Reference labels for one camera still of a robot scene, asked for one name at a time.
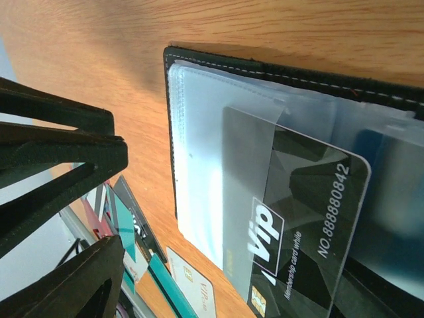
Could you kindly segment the black vip card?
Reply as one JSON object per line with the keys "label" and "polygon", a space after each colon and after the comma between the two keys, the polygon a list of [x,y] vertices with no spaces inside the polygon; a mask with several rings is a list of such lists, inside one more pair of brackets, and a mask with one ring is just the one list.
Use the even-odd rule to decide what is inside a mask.
{"label": "black vip card", "polygon": [[369,163],[226,108],[222,165],[227,279],[257,317],[328,317]]}

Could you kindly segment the black leather card holder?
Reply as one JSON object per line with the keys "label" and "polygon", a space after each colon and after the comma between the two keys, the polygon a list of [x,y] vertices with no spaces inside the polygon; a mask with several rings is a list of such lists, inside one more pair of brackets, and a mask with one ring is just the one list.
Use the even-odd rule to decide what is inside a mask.
{"label": "black leather card holder", "polygon": [[[226,108],[354,154],[364,130],[423,146],[421,87],[175,46],[164,50],[164,68],[178,228],[222,271]],[[360,213],[328,317],[422,317],[423,293],[409,293],[351,257]]]}

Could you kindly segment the blue card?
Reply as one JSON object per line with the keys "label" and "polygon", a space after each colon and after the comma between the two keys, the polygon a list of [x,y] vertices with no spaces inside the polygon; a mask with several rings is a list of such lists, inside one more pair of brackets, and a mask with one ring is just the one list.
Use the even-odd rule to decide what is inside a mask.
{"label": "blue card", "polygon": [[393,285],[423,293],[423,146],[364,130],[354,152],[372,175],[354,240],[353,259]]}

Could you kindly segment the white card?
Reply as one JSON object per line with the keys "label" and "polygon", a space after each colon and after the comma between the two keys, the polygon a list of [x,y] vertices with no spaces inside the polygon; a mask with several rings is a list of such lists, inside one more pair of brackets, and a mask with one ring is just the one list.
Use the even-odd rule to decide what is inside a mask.
{"label": "white card", "polygon": [[169,246],[166,247],[173,279],[198,317],[217,317],[212,283]]}

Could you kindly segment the teal card right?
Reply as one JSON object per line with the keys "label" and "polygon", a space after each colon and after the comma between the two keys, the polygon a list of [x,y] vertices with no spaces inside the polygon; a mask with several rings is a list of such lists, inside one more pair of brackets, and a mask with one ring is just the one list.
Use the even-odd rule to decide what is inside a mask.
{"label": "teal card right", "polygon": [[157,254],[152,255],[148,264],[148,272],[162,292],[168,305],[172,308],[176,317],[197,317],[193,307],[190,305]]}

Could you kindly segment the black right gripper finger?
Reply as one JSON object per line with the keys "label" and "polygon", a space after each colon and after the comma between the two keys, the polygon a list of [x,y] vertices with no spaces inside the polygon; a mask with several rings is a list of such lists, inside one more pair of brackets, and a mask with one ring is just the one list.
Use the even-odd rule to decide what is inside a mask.
{"label": "black right gripper finger", "polygon": [[119,236],[104,237],[1,302],[2,317],[113,317],[123,280]]}

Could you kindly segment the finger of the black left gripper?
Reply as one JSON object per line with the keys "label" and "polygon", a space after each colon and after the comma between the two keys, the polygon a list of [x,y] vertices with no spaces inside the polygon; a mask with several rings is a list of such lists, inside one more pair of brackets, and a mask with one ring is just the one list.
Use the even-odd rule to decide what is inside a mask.
{"label": "finger of the black left gripper", "polygon": [[114,135],[113,114],[1,78],[1,112],[75,127],[87,133]]}
{"label": "finger of the black left gripper", "polygon": [[1,255],[83,194],[128,166],[119,136],[1,123],[1,187],[63,163],[78,167],[1,205]]}

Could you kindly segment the black card in pile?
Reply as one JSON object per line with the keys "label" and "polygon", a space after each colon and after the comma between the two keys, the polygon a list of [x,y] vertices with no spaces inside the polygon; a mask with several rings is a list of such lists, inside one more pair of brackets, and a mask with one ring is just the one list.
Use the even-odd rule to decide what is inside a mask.
{"label": "black card in pile", "polygon": [[160,246],[156,235],[153,233],[136,197],[131,191],[129,184],[123,175],[119,176],[113,191],[117,194],[119,199],[123,202],[126,208],[131,212],[132,221],[134,225],[135,241],[138,245],[142,255],[147,261],[150,261],[153,254],[156,254],[163,263],[167,263],[168,259],[164,253],[163,248]]}

